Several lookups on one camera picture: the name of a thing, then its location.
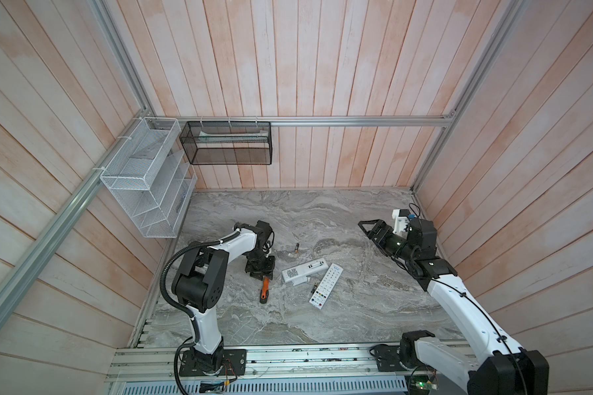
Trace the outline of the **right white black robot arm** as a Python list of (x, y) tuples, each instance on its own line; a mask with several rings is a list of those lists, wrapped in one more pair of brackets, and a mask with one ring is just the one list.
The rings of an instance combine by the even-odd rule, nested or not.
[(550, 364), (528, 351), (490, 317), (470, 294), (457, 271), (438, 256), (433, 223), (395, 211), (395, 224), (360, 221), (367, 238), (435, 299), (461, 331), (474, 355), (467, 357), (432, 332), (406, 332), (400, 364), (410, 370), (433, 368), (469, 394), (546, 394)]

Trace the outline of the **orange handled screwdriver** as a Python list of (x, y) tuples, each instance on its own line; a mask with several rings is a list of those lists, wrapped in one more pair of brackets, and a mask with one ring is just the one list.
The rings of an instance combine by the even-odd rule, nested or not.
[(262, 283), (262, 288), (260, 291), (260, 304), (266, 304), (268, 302), (268, 295), (269, 295), (269, 282), (270, 278), (265, 276)]

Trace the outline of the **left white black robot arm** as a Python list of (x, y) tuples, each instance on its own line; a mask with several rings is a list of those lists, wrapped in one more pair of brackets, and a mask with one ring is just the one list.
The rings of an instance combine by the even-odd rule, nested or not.
[(245, 273), (260, 281), (271, 280), (275, 256), (271, 255), (274, 232), (270, 224), (237, 223), (233, 232), (219, 240), (192, 242), (173, 254), (161, 271), (162, 297), (189, 317), (192, 346), (186, 357), (205, 369), (220, 369), (223, 336), (218, 329), (215, 306), (225, 287), (227, 266), (246, 258)]

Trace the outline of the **white remote control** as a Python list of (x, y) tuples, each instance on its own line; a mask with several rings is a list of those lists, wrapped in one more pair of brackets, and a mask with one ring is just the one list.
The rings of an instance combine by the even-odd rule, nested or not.
[(316, 309), (322, 309), (326, 301), (329, 299), (336, 283), (339, 281), (343, 273), (343, 269), (337, 265), (332, 264), (322, 280), (320, 281), (315, 292), (311, 296), (310, 304), (316, 307)]
[(307, 263), (300, 264), (293, 268), (288, 268), (282, 271), (283, 281), (285, 283), (292, 283), (292, 280), (298, 277), (310, 277), (316, 273), (325, 272), (329, 268), (329, 264), (324, 258), (318, 258)]

